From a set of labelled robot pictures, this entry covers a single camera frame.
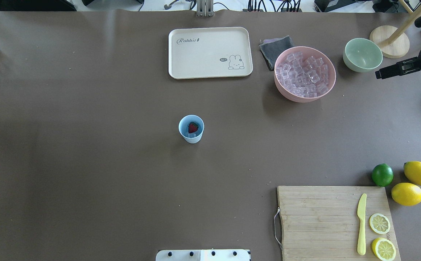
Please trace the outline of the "red strawberry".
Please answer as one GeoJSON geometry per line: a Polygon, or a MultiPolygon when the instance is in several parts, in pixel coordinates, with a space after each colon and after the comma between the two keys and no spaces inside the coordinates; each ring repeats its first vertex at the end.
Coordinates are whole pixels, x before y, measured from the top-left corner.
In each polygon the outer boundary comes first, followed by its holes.
{"type": "Polygon", "coordinates": [[[196,133],[199,129],[200,129],[199,124],[195,122],[190,122],[187,127],[187,132],[189,134],[193,134],[193,133],[196,133]]]}

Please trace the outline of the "light blue cup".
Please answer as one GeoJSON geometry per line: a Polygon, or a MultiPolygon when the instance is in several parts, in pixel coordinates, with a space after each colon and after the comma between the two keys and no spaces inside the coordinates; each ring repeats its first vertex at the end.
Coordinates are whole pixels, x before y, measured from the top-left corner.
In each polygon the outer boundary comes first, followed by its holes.
{"type": "Polygon", "coordinates": [[[190,144],[199,142],[205,129],[203,120],[197,115],[183,117],[178,125],[182,137],[190,144]]]}

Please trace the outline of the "clear ice cubes pile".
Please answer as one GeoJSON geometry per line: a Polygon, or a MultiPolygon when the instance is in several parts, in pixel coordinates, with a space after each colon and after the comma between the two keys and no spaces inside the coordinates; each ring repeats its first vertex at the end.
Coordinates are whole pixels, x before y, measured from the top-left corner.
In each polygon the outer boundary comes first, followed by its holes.
{"type": "Polygon", "coordinates": [[[328,93],[332,71],[325,58],[294,51],[280,56],[275,77],[289,94],[313,99],[328,93]]]}

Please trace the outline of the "wooden mug tree stand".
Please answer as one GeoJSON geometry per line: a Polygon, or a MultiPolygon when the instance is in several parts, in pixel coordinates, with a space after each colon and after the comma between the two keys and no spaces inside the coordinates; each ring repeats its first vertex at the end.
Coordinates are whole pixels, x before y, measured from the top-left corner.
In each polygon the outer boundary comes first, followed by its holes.
{"type": "Polygon", "coordinates": [[[366,53],[366,58],[381,64],[383,57],[401,58],[407,54],[410,48],[409,37],[406,30],[414,25],[421,28],[421,4],[413,11],[409,11],[409,16],[398,28],[391,25],[381,25],[375,28],[362,51],[366,53]]]}

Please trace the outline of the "green bowl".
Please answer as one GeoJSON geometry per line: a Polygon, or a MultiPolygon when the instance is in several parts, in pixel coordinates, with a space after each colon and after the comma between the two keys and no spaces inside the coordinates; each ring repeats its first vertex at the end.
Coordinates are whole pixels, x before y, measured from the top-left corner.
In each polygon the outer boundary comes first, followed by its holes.
{"type": "Polygon", "coordinates": [[[379,46],[365,38],[351,39],[343,50],[343,62],[358,73],[374,70],[382,61],[383,54],[379,46]]]}

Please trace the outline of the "whole lemon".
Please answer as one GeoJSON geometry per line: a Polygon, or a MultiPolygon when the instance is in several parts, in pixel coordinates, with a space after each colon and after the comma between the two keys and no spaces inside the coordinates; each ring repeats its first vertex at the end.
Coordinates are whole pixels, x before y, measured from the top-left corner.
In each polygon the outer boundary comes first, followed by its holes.
{"type": "Polygon", "coordinates": [[[421,203],[421,188],[409,182],[401,182],[391,189],[391,197],[402,206],[415,206],[421,203]]]}
{"type": "Polygon", "coordinates": [[[409,161],[403,165],[404,175],[415,185],[421,186],[421,162],[409,161]]]}

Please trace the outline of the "pink bowl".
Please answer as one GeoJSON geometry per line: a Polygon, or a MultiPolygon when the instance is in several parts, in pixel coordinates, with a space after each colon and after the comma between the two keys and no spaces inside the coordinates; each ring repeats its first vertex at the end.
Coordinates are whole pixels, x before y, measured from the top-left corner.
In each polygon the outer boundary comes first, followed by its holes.
{"type": "Polygon", "coordinates": [[[293,102],[320,99],[336,84],[332,61],[311,47],[297,46],[283,51],[276,59],[274,69],[276,88],[293,102]]]}

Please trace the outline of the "green lime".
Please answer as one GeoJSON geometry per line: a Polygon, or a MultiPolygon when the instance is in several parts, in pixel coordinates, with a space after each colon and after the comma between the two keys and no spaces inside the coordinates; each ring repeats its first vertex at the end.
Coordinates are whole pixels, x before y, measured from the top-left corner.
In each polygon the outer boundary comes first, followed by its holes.
{"type": "Polygon", "coordinates": [[[371,177],[376,186],[385,187],[393,181],[394,172],[388,164],[382,163],[374,167],[371,177]]]}

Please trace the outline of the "grey folded cloth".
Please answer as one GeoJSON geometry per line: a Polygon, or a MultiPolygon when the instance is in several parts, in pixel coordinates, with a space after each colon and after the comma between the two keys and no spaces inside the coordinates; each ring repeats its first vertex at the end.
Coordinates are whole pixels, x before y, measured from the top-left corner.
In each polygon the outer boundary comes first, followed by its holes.
{"type": "Polygon", "coordinates": [[[279,55],[285,50],[294,46],[292,38],[287,35],[283,38],[273,38],[263,40],[259,49],[270,71],[275,69],[275,62],[279,55]]]}

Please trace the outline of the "yellow plastic knife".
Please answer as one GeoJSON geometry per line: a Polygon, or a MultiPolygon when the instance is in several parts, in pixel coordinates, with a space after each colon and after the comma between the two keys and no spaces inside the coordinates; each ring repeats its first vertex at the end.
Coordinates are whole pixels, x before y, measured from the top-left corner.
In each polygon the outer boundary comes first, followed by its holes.
{"type": "Polygon", "coordinates": [[[359,234],[357,239],[357,253],[360,256],[366,254],[366,228],[365,228],[365,218],[366,218],[366,201],[367,195],[363,193],[360,196],[358,206],[357,206],[357,217],[359,218],[359,234]]]}

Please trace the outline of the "lemon slice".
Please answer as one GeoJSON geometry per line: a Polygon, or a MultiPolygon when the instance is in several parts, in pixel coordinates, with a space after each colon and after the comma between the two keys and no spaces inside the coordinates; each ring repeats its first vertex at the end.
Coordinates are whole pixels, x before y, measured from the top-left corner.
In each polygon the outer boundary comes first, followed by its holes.
{"type": "Polygon", "coordinates": [[[391,222],[384,214],[375,213],[370,216],[368,221],[371,230],[379,235],[387,234],[391,230],[391,222]]]}

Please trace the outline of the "wooden cutting board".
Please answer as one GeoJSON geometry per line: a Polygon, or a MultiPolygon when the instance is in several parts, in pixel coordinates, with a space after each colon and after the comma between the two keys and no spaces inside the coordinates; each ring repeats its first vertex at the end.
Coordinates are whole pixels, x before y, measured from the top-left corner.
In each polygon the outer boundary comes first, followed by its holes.
{"type": "Polygon", "coordinates": [[[373,186],[278,186],[283,261],[376,261],[370,216],[392,221],[385,188],[373,186]],[[357,253],[360,220],[357,207],[367,195],[366,254],[357,253]]]}

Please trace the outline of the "lemon half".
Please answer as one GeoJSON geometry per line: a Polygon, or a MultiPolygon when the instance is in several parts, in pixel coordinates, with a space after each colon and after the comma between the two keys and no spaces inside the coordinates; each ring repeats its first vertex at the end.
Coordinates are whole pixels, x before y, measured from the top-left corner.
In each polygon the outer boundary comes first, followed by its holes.
{"type": "Polygon", "coordinates": [[[395,245],[386,238],[379,237],[372,241],[371,249],[380,261],[394,261],[397,255],[395,245]]]}

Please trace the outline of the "cream rabbit tray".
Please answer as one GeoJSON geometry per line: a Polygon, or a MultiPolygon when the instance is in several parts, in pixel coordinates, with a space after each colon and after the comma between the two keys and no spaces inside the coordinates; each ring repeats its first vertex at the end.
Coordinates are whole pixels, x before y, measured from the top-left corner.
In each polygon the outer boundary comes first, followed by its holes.
{"type": "Polygon", "coordinates": [[[175,29],[168,36],[168,73],[174,79],[249,76],[253,70],[247,29],[175,29]]]}

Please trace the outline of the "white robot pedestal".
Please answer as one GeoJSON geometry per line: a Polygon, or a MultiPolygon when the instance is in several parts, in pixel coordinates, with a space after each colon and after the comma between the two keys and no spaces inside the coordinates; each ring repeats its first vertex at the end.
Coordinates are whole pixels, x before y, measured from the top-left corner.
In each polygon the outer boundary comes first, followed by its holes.
{"type": "Polygon", "coordinates": [[[184,249],[161,250],[156,261],[250,261],[251,252],[246,249],[184,249]]]}

